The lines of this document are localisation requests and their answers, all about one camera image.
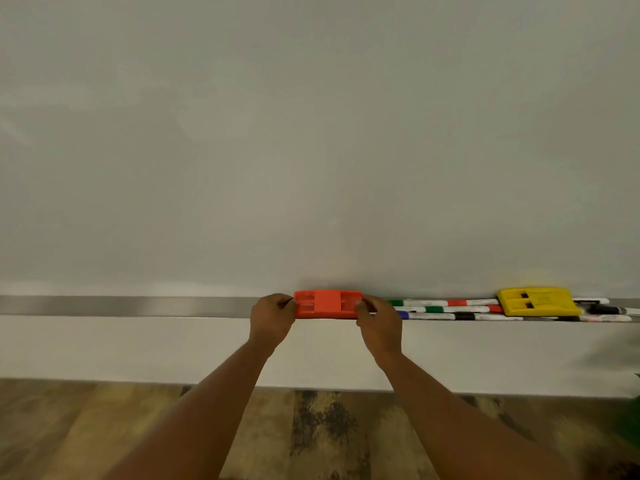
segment brown patterned floor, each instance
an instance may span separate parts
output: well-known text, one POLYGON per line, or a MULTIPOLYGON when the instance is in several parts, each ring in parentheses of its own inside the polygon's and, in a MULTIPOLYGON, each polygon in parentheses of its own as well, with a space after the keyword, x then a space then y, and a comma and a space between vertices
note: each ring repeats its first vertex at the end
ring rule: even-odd
MULTIPOLYGON (((188 387, 0 380, 0 480, 98 479, 188 387)), ((465 400, 553 445, 590 478, 636 478, 640 453, 608 433, 624 402, 465 400)), ((224 479, 436 479, 392 394, 258 388, 224 479)))

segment person's right hand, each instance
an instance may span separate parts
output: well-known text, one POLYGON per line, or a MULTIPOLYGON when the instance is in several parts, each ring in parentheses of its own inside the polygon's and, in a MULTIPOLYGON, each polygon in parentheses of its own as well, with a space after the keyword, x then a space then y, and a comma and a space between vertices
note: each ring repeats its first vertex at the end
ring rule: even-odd
POLYGON ((361 301, 356 305, 356 323, 362 332, 364 345, 380 368, 384 368, 389 360, 402 355, 402 318, 387 300, 371 295, 363 295, 362 298, 370 303, 377 313, 371 315, 367 311, 366 303, 361 301))

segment person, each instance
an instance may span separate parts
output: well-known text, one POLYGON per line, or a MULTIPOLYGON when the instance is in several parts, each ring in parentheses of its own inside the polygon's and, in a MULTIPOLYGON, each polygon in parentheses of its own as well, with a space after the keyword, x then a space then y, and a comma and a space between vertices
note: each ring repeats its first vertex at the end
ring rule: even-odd
MULTIPOLYGON (((387 375, 442 480, 567 480, 560 455, 492 420, 450 392, 402 352, 402 319, 388 301, 364 296, 357 325, 387 375)), ((249 396, 267 359, 294 323, 285 294, 260 298, 249 338, 178 401, 106 480, 218 478, 249 396)))

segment bundle of markers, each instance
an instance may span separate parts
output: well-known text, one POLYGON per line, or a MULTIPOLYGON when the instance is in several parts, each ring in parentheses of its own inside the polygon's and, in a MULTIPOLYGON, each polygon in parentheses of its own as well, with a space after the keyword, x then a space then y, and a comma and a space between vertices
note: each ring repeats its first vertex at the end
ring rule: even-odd
MULTIPOLYGON (((575 322, 631 322, 638 308, 606 306, 608 298, 573 298, 584 311, 580 316, 528 317, 529 319, 575 322)), ((389 302, 404 320, 523 321, 508 317, 496 298, 485 299, 392 299, 389 302)))

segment yellow whiteboard eraser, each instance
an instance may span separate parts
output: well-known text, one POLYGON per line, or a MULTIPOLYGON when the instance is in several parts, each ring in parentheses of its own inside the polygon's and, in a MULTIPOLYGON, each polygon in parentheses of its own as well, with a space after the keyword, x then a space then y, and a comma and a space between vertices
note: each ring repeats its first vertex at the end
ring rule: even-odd
POLYGON ((565 288, 500 290, 498 300, 508 317, 567 317, 582 313, 565 288))

